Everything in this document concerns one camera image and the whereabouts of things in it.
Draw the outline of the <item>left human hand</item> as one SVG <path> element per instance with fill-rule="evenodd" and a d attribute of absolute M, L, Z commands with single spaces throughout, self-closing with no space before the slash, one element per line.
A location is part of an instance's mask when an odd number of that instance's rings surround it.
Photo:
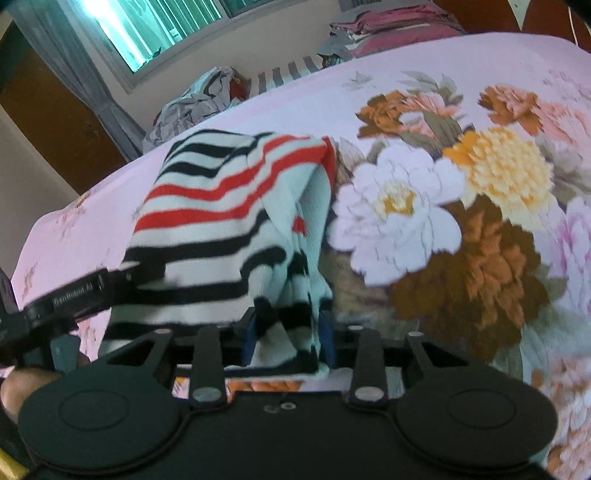
<path fill-rule="evenodd" d="M 1 385 L 1 404 L 7 417 L 18 423 L 20 411 L 27 398 L 38 389 L 61 378 L 62 373 L 39 367 L 14 369 Z"/>

